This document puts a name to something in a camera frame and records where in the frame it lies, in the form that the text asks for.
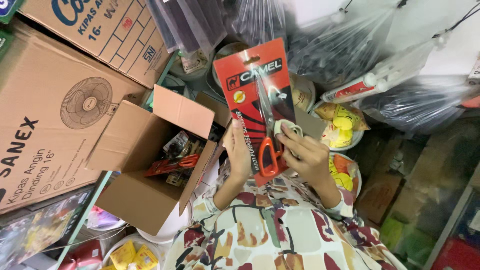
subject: camel logo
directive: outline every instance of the camel logo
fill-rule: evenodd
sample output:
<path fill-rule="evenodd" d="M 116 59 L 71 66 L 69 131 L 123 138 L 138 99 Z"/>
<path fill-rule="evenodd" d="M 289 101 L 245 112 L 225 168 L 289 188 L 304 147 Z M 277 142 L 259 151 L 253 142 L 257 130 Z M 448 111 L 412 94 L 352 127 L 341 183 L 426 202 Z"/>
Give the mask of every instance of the camel logo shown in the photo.
<path fill-rule="evenodd" d="M 228 90 L 231 91 L 235 88 L 240 87 L 239 76 L 233 76 L 227 79 Z"/>

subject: scissors packaging in box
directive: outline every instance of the scissors packaging in box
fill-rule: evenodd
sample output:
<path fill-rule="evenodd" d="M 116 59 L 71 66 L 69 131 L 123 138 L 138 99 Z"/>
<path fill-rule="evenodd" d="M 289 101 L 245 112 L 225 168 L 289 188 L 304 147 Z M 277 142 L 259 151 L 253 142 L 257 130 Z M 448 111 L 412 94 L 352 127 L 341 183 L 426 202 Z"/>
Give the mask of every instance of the scissors packaging in box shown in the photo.
<path fill-rule="evenodd" d="M 282 39 L 275 39 L 214 62 L 233 118 L 244 130 L 252 172 L 262 186 L 286 170 L 276 141 L 278 120 L 295 123 Z"/>

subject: open cardboard box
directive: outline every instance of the open cardboard box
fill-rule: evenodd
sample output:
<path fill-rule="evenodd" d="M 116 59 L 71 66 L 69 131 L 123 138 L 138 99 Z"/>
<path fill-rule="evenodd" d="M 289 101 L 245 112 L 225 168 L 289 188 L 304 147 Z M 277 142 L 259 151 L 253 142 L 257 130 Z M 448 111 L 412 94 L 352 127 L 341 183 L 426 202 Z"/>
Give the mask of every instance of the open cardboard box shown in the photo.
<path fill-rule="evenodd" d="M 216 110 L 229 113 L 228 108 Z M 123 101 L 93 150 L 87 168 L 120 171 L 122 174 L 98 198 L 96 206 L 134 227 L 156 235 L 180 203 L 181 215 L 192 192 L 216 153 L 223 149 L 207 141 L 184 189 L 168 184 L 168 174 L 144 177 L 162 147 L 176 134 L 174 125 L 205 140 L 215 113 L 166 88 L 155 85 L 153 113 Z"/>

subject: hanging hole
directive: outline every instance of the hanging hole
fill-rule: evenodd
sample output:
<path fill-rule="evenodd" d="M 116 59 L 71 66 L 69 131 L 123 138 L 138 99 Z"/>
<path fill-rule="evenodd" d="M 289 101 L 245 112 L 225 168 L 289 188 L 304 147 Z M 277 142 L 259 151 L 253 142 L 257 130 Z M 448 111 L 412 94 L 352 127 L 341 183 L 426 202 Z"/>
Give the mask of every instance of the hanging hole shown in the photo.
<path fill-rule="evenodd" d="M 250 58 L 249 60 L 243 62 L 244 65 L 249 65 L 249 64 L 252 64 L 252 63 L 255 63 L 257 61 L 260 60 L 260 56 L 255 56 L 255 57 L 252 57 Z"/>

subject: cloth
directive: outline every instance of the cloth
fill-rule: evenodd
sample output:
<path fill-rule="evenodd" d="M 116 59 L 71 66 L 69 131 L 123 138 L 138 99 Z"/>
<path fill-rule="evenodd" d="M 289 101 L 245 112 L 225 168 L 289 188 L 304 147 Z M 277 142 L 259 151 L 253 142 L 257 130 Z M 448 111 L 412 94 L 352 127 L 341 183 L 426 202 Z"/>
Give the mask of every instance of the cloth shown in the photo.
<path fill-rule="evenodd" d="M 213 195 L 230 175 L 226 160 L 217 183 L 193 207 L 193 225 L 179 231 L 164 269 L 403 269 L 364 227 L 353 209 L 352 194 L 339 188 L 340 203 L 325 209 L 301 181 L 277 177 L 244 191 L 220 211 Z"/>

